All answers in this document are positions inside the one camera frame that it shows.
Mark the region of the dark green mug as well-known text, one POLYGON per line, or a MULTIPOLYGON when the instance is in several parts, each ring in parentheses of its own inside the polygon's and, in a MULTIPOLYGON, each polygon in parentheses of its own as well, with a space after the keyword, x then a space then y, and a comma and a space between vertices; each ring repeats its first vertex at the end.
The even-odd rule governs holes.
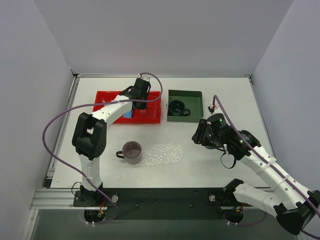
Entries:
POLYGON ((191 114, 191 110, 180 100, 173 100, 168 104, 168 116, 187 117, 191 114))

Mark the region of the mauve mug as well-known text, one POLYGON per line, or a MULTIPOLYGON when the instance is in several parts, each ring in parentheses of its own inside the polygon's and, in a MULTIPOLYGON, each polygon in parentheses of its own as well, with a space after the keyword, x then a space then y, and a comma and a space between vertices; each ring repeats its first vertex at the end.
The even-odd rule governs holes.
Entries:
POLYGON ((122 150, 116 152, 116 157, 126 160, 131 165, 136 165, 142 161, 142 146, 136 141, 126 142, 122 150))

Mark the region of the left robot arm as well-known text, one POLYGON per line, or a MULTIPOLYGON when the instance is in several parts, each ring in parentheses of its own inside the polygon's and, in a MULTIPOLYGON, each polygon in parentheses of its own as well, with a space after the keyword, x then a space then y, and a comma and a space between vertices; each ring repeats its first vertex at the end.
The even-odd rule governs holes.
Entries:
POLYGON ((96 206, 103 199, 100 191, 103 188, 100 156, 107 146, 107 127, 131 110, 146 109, 150 89, 148 80, 137 78, 133 86, 121 91, 113 101, 99 110, 79 115, 71 143, 79 156, 81 171, 85 174, 80 192, 90 205, 96 206))

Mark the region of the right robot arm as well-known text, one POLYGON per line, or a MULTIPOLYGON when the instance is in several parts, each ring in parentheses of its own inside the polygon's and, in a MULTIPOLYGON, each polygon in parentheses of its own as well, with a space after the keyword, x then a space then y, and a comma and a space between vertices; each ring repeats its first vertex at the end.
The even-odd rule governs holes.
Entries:
POLYGON ((271 188, 271 193, 240 179, 232 180, 225 189, 237 202, 254 206, 275 217, 290 234, 299 235, 319 213, 320 192, 312 191, 295 180, 277 163, 276 158, 268 154, 256 137, 247 130, 232 128, 223 113, 200 119, 191 139, 195 144, 233 156, 235 163, 241 162, 260 177, 271 188))

